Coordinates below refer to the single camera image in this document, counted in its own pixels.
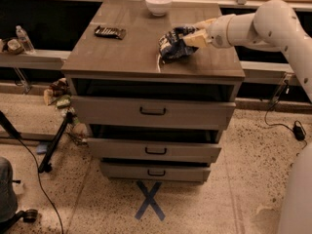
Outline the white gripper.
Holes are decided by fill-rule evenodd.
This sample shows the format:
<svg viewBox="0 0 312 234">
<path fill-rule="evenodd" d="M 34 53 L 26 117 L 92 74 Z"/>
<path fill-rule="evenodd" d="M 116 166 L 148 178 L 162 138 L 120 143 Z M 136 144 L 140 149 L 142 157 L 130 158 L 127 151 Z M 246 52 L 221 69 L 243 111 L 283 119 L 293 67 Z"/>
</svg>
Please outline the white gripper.
<svg viewBox="0 0 312 234">
<path fill-rule="evenodd" d="M 217 19 L 206 19 L 193 24 L 197 29 L 194 33 L 183 37 L 183 41 L 187 46 L 196 48 L 206 48 L 211 42 L 216 48 L 230 48 L 231 44 L 228 40 L 228 26 L 234 14 L 221 16 Z"/>
</svg>

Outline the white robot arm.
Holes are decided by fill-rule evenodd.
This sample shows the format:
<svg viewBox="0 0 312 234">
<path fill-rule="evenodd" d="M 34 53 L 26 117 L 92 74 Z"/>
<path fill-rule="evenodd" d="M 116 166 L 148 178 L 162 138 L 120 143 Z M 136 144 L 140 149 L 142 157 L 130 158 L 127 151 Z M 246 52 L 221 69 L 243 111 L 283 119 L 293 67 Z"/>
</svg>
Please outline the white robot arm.
<svg viewBox="0 0 312 234">
<path fill-rule="evenodd" d="M 267 1 L 253 14 L 207 19 L 194 27 L 195 32 L 183 37 L 191 47 L 245 46 L 282 53 L 312 100 L 312 38 L 288 3 Z M 312 234 L 312 143 L 300 151 L 292 165 L 278 234 Z"/>
</svg>

